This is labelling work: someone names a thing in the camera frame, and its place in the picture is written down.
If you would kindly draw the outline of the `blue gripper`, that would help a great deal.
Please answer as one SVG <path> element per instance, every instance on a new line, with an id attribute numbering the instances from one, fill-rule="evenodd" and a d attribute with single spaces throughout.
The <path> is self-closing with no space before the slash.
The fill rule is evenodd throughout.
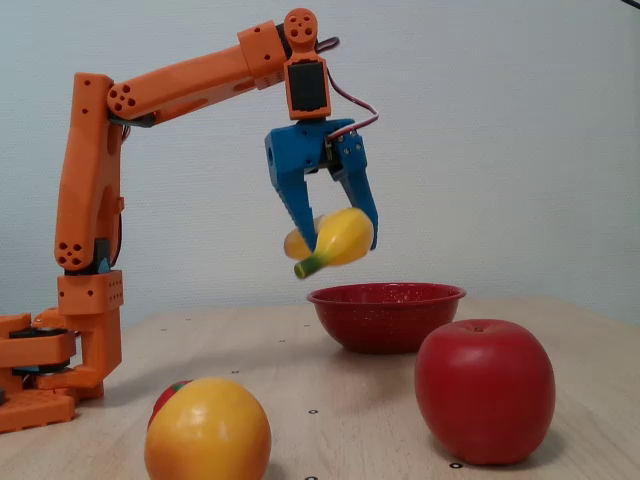
<path id="1" fill-rule="evenodd" d="M 304 175 L 321 169 L 327 169 L 342 185 L 351 205 L 367 215 L 374 231 L 370 249 L 377 246 L 378 212 L 367 177 L 364 141 L 356 131 L 327 140 L 331 133 L 351 124 L 354 120 L 349 118 L 300 120 L 273 129 L 265 137 L 272 185 L 294 222 L 307 256 L 315 250 L 317 231 Z"/>

